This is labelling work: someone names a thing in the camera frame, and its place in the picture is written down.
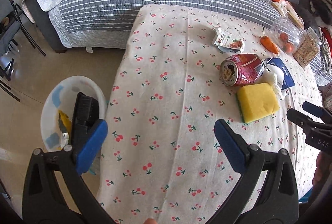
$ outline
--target red item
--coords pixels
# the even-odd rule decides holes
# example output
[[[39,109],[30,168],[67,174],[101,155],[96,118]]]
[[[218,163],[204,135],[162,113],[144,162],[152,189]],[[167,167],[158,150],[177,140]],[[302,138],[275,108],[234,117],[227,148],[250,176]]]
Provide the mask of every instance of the red item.
[[[220,65],[220,77],[226,86],[248,85],[263,75],[264,63],[256,54],[234,54]]]
[[[323,36],[326,38],[328,44],[329,44],[329,47],[330,47],[330,51],[332,50],[332,38],[331,38],[331,35],[329,33],[329,30],[326,29],[325,27],[320,27],[322,32],[323,32]]]

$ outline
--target tiled floor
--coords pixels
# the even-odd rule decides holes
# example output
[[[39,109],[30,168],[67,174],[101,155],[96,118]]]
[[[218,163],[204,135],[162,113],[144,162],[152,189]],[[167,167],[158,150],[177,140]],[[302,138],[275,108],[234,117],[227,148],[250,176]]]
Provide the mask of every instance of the tiled floor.
[[[85,48],[72,48],[66,53],[57,54],[34,25],[25,25],[47,56],[43,57],[37,49],[34,50],[19,32],[15,36],[20,44],[19,53],[10,52],[0,58],[2,67],[11,58],[15,59],[12,80],[8,84],[21,99],[19,103],[0,89],[0,178],[19,215],[22,213],[22,192],[30,156],[33,149],[44,148],[40,135],[40,115],[47,96],[63,79],[82,75],[96,82],[108,99],[124,53],[120,49],[99,48],[91,54]],[[57,177],[69,207],[76,209],[63,179]],[[96,195],[99,177],[84,174],[83,178]]]

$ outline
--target tissue box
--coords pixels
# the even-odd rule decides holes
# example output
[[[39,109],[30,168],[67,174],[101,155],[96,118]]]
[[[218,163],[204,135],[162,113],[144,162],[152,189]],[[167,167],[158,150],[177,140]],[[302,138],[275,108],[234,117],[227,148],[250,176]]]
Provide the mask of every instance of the tissue box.
[[[264,64],[277,66],[283,71],[284,77],[283,77],[283,84],[281,86],[281,90],[285,90],[295,85],[291,74],[289,73],[286,65],[283,63],[283,61],[280,58],[267,58],[264,60]]]

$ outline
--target red soda can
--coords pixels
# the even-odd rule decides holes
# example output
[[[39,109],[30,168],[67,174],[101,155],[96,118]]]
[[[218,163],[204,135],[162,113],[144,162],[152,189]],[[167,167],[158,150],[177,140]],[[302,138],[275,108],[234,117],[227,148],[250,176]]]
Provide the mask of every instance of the red soda can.
[[[226,86],[248,85],[263,75],[264,63],[257,54],[234,54],[220,65],[220,78]]]

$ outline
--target white tablecloth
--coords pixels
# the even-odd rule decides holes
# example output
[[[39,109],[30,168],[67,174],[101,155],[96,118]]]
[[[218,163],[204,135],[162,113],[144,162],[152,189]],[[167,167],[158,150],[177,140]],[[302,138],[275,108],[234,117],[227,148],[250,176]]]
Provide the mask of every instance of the white tablecloth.
[[[211,44],[212,25],[239,30],[246,53],[273,56],[259,43],[262,27],[248,21],[180,6],[148,5],[139,12],[117,72],[102,147],[98,201],[117,223],[148,217],[159,224],[204,223],[215,213],[239,178],[214,136],[220,118],[262,150],[286,148],[300,197],[312,186],[318,150],[286,119],[289,108],[302,111],[306,100],[321,105],[311,69],[281,52],[295,86],[276,114],[244,124],[237,88],[219,78],[226,55]]]

